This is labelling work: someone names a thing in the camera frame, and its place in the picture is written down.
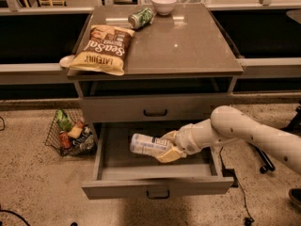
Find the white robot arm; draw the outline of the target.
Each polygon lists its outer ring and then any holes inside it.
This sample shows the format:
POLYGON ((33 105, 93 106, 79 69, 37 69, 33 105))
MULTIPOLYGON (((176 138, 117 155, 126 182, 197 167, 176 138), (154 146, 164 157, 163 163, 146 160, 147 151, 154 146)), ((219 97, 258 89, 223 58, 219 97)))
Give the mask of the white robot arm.
POLYGON ((189 123, 162 139, 167 148, 155 156, 161 163, 176 161, 210 146, 221 146, 236 139, 246 141, 297 173, 301 173, 301 137, 252 120, 240 110, 222 105, 208 120, 189 123))

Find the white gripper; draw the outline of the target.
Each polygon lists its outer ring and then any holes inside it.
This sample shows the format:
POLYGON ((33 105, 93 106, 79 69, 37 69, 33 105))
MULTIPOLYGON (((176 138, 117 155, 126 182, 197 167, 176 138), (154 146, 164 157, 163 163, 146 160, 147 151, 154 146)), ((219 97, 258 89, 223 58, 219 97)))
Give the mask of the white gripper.
POLYGON ((199 153, 201 148, 194 139, 195 129, 196 126, 190 123, 181 127, 178 131, 173 130, 163 135, 163 139, 174 141, 178 148, 171 147, 156 155, 155 158, 161 163, 170 163, 185 158, 187 155, 199 153))

